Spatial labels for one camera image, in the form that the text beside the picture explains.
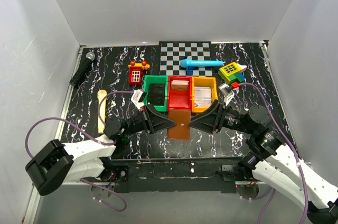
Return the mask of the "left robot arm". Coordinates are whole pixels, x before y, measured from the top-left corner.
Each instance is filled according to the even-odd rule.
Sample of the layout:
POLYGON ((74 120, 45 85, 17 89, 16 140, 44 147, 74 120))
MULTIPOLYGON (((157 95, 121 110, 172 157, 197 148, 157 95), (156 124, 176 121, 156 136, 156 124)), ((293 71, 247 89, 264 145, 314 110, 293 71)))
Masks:
POLYGON ((129 120, 115 115, 106 120, 104 133, 82 142, 61 143, 49 141, 26 164, 25 170, 39 195, 48 195, 64 182, 82 178, 98 178, 106 182, 112 177, 112 168, 103 163, 124 138, 138 133, 153 134, 176 126, 176 122, 159 113, 153 105, 142 106, 129 120))

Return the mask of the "brown leather card holder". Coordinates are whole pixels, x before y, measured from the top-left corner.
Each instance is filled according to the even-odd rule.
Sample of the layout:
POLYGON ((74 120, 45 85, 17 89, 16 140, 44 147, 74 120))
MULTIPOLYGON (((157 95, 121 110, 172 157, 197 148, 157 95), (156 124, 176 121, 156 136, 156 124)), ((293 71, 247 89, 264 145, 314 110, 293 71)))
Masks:
POLYGON ((168 139, 189 141, 191 111, 188 109, 169 109, 168 118, 176 122, 175 126, 167 129, 168 139))

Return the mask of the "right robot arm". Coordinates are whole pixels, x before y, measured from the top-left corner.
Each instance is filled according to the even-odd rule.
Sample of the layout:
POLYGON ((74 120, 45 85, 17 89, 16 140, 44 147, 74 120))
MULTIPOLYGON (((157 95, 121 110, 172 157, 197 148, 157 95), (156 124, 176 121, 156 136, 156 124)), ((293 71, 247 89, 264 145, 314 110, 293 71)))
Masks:
POLYGON ((213 134, 221 128, 249 134, 249 153, 231 170, 234 178, 256 179, 291 199, 311 223, 337 223, 337 187, 320 177, 294 153, 264 106, 241 115, 220 101, 194 116, 189 126, 213 134))

